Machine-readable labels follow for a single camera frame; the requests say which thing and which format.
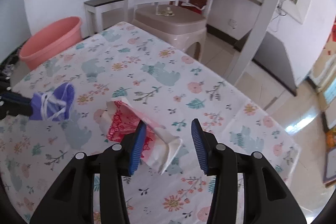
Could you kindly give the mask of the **purple wrapper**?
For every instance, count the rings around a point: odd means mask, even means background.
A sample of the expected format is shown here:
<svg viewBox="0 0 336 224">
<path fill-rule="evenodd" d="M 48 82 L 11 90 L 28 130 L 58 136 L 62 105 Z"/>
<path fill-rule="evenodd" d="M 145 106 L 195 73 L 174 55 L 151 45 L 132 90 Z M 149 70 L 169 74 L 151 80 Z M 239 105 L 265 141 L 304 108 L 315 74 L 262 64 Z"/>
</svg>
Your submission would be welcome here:
<svg viewBox="0 0 336 224">
<path fill-rule="evenodd" d="M 75 101 L 75 87 L 63 83 L 52 92 L 34 93 L 30 106 L 32 121 L 67 121 Z"/>
</svg>

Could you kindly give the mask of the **pink plastic bin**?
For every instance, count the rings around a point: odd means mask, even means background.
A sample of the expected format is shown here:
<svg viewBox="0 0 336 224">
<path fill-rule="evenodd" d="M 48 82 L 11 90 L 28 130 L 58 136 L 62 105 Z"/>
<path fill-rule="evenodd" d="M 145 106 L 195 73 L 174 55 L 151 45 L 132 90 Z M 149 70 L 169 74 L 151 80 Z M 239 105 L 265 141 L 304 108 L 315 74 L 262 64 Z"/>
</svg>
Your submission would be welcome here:
<svg viewBox="0 0 336 224">
<path fill-rule="evenodd" d="M 31 36 L 19 52 L 20 61 L 30 70 L 67 48 L 82 41 L 82 20 L 78 16 L 70 16 L 57 20 Z"/>
</svg>

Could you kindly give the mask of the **floral tablecloth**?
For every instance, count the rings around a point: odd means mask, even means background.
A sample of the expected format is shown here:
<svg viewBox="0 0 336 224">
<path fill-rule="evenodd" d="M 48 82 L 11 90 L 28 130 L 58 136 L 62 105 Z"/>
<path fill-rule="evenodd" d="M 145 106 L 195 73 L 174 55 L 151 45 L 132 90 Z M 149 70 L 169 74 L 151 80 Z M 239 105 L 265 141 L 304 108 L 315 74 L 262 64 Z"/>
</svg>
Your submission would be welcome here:
<svg viewBox="0 0 336 224">
<path fill-rule="evenodd" d="M 153 35 L 121 22 L 57 54 L 13 89 L 25 97 L 71 84 L 66 121 L 1 121 L 1 178 L 29 223 L 74 157 L 103 152 L 148 127 L 140 165 L 122 179 L 131 223 L 206 223 L 215 180 L 200 169 L 191 122 L 238 153 L 261 152 L 285 183 L 299 147 L 257 104 L 219 75 Z"/>
</svg>

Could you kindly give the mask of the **dark top bench right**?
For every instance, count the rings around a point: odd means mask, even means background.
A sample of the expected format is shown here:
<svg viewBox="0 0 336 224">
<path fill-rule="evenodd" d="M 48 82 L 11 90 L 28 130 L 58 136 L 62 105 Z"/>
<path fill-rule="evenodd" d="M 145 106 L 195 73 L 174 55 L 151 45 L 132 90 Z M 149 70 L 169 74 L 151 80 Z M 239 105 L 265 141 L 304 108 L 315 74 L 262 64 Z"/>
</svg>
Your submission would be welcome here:
<svg viewBox="0 0 336 224">
<path fill-rule="evenodd" d="M 291 95 L 297 95 L 297 85 L 284 44 L 266 32 L 252 61 L 279 82 Z"/>
</svg>

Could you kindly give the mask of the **beige plastic stool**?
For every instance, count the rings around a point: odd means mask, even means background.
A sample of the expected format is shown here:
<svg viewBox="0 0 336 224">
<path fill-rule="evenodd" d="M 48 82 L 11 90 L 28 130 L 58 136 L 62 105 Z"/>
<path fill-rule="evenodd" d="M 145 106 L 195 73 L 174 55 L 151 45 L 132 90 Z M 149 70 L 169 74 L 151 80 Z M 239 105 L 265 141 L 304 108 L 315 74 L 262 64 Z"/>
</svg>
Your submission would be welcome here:
<svg viewBox="0 0 336 224">
<path fill-rule="evenodd" d="M 174 16 L 156 16 L 156 6 L 146 6 L 135 10 L 131 24 L 184 53 L 194 47 L 193 58 L 201 60 L 207 34 L 206 18 L 201 14 L 175 5 L 159 5 L 159 9 L 163 10 L 168 6 L 175 13 Z"/>
</svg>

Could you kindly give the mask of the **small item on stool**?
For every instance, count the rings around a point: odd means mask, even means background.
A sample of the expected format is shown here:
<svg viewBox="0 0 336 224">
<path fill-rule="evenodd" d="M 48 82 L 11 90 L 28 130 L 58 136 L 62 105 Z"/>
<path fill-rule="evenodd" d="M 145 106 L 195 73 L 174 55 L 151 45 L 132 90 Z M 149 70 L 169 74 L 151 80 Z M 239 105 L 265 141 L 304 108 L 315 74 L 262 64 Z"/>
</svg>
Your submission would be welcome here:
<svg viewBox="0 0 336 224">
<path fill-rule="evenodd" d="M 168 6 L 167 8 L 165 8 L 163 10 L 160 10 L 159 6 L 156 6 L 155 14 L 156 14 L 156 16 L 165 16 L 165 17 L 172 17 L 172 16 L 175 15 L 175 13 L 173 13 L 170 6 Z"/>
</svg>

